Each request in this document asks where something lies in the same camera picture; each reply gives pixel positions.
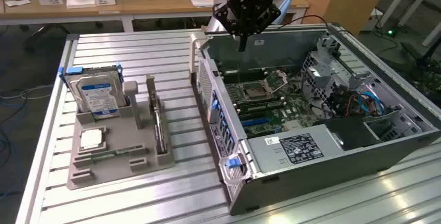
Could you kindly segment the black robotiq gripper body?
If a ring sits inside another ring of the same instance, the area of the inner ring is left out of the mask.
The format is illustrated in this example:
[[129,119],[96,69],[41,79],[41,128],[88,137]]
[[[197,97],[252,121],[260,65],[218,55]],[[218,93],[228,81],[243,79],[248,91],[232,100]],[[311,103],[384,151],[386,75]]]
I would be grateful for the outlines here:
[[233,34],[247,37],[260,33],[277,18],[273,0],[227,0],[235,21]]

